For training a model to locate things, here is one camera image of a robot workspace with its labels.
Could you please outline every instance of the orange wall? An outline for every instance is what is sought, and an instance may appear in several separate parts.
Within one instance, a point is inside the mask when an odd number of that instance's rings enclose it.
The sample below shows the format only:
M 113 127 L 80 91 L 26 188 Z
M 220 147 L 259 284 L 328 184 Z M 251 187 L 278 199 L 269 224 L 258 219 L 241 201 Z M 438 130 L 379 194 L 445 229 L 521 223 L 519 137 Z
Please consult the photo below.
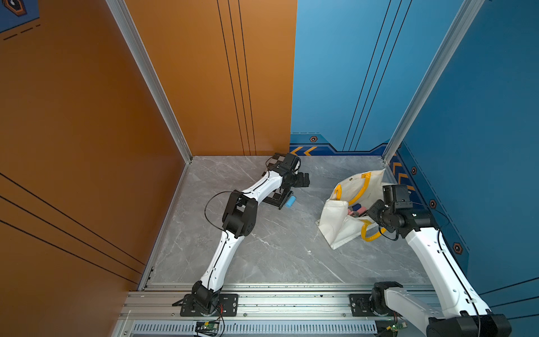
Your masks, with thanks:
M 0 34 L 2 331 L 105 336 L 184 162 L 105 1 L 39 11 Z
M 126 2 L 193 155 L 288 152 L 297 1 Z

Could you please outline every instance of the vent slot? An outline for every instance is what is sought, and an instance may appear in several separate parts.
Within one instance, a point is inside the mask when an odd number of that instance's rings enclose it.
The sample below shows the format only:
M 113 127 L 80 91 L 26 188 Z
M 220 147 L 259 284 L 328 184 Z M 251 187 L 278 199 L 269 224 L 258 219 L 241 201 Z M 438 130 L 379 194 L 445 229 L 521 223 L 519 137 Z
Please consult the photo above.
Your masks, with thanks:
M 196 321 L 136 320 L 133 334 L 193 336 Z M 226 334 L 376 334 L 374 321 L 365 320 L 229 320 Z

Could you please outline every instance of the white tote bag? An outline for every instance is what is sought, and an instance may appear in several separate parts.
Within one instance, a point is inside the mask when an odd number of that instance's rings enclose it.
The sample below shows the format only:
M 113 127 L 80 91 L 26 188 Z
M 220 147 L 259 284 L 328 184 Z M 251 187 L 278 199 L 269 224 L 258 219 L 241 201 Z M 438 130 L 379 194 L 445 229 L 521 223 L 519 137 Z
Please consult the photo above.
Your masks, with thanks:
M 380 233 L 367 237 L 366 232 L 377 228 L 378 224 L 369 216 L 359 218 L 349 216 L 348 207 L 361 204 L 368 209 L 378 199 L 383 199 L 382 186 L 390 185 L 382 182 L 384 171 L 356 174 L 335 187 L 318 221 L 318 228 L 332 249 L 337 249 L 360 235 L 365 241 L 373 241 L 380 237 Z

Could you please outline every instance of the black cable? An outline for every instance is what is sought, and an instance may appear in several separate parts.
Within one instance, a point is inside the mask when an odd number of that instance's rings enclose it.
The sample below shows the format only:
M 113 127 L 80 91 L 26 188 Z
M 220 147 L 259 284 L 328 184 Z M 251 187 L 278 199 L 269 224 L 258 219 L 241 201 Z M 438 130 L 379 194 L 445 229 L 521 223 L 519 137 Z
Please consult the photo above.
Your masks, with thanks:
M 207 287 L 207 289 L 210 288 L 210 280 L 211 280 L 211 276 L 213 275 L 213 269 L 215 269 L 215 266 L 217 265 L 217 261 L 219 261 L 219 258 L 221 257 L 221 254 L 225 250 L 226 240 L 229 239 L 229 234 L 225 230 L 223 232 L 225 232 L 225 234 L 226 234 L 225 243 L 223 244 L 223 248 L 221 248 L 221 253 L 219 253 L 219 256 L 217 257 L 217 259 L 215 260 L 215 263 L 213 264 L 213 268 L 212 268 L 212 271 L 210 273 L 210 277 L 208 277 L 208 287 Z
M 261 182 L 258 186 L 256 186 L 255 188 L 253 188 L 253 191 L 256 190 L 257 188 L 259 188 L 260 186 L 264 185 L 266 183 L 266 181 L 268 181 L 268 179 L 270 178 L 270 170 L 268 170 L 268 176 L 266 177 L 266 180 L 264 180 L 263 182 Z
M 391 241 L 397 241 L 397 240 L 399 240 L 399 232 L 398 232 L 398 231 L 396 232 L 396 235 L 395 235 L 395 238 L 394 238 L 394 239 L 385 236 L 384 233 L 382 233 L 382 226 L 380 226 L 380 225 L 378 225 L 378 232 L 379 232 L 380 234 L 382 234 L 382 236 L 383 236 L 384 238 L 388 238 L 388 239 L 391 240 Z
M 438 247 L 440 247 L 440 253 L 442 253 L 442 255 L 444 255 L 444 258 L 445 260 L 447 261 L 447 264 L 449 265 L 449 267 L 451 267 L 451 270 L 453 271 L 453 273 L 455 274 L 455 276 L 457 277 L 457 280 L 459 280 L 459 283 L 460 285 L 462 286 L 462 289 L 464 289 L 464 293 L 466 293 L 470 299 L 470 303 L 472 303 L 473 305 L 473 308 L 475 309 L 475 313 L 477 315 L 477 321 L 478 321 L 478 331 L 477 331 L 477 336 L 480 337 L 481 336 L 481 316 L 479 315 L 479 310 L 477 310 L 477 307 L 475 306 L 475 303 L 474 302 L 471 302 L 473 299 L 472 299 L 472 296 L 470 295 L 470 293 L 466 290 L 466 287 L 464 286 L 464 283 L 460 280 L 460 277 L 459 275 L 457 274 L 457 272 L 455 271 L 455 268 L 453 268 L 453 265 L 449 262 L 449 259 L 447 258 L 447 256 L 445 255 L 444 253 L 444 250 L 442 249 L 441 247 L 441 242 L 440 242 L 440 233 L 441 231 L 438 230 Z
M 273 156 L 269 157 L 268 160 L 266 160 L 266 168 L 267 168 L 267 169 L 270 169 L 270 168 L 268 167 L 268 161 L 270 161 L 271 158 L 273 158 Z
M 208 209 L 208 205 L 210 204 L 210 201 L 213 200 L 213 198 L 215 198 L 215 197 L 218 196 L 219 194 L 223 194 L 223 193 L 232 193 L 232 192 L 233 192 L 233 191 L 222 191 L 222 192 L 219 192 L 219 193 L 215 194 L 214 196 L 212 196 L 212 197 L 208 200 L 208 202 L 206 203 L 206 206 L 204 207 L 204 217 L 206 218 L 206 220 L 208 220 L 208 222 L 210 223 L 210 225 L 212 225 L 213 227 L 217 228 L 218 230 L 220 230 L 220 231 L 222 231 L 222 232 L 224 232 L 224 230 L 223 230 L 222 228 L 219 228 L 219 227 L 215 226 L 215 225 L 213 224 L 213 222 L 211 222 L 211 221 L 208 219 L 208 216 L 207 216 L 207 214 L 206 214 L 206 210 Z
M 225 319 L 223 318 L 223 304 L 221 303 L 221 310 L 219 310 L 219 316 L 221 317 L 221 321 L 223 321 L 223 331 L 221 331 L 221 335 L 219 337 L 223 336 L 223 333 L 225 332 Z

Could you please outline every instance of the mounting plate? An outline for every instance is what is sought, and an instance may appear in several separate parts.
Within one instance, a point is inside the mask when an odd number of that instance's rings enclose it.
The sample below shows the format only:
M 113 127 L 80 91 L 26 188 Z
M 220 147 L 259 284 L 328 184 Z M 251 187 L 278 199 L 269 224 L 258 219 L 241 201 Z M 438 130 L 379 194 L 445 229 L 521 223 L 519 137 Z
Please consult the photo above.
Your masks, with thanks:
M 353 317 L 373 317 L 376 316 L 372 312 L 370 304 L 370 294 L 350 294 L 350 309 L 352 309 Z
M 223 317 L 234 317 L 238 312 L 238 294 L 219 294 L 219 303 L 223 305 Z M 203 315 L 196 310 L 190 294 L 185 295 L 182 304 L 181 317 L 219 317 L 217 311 L 212 315 Z

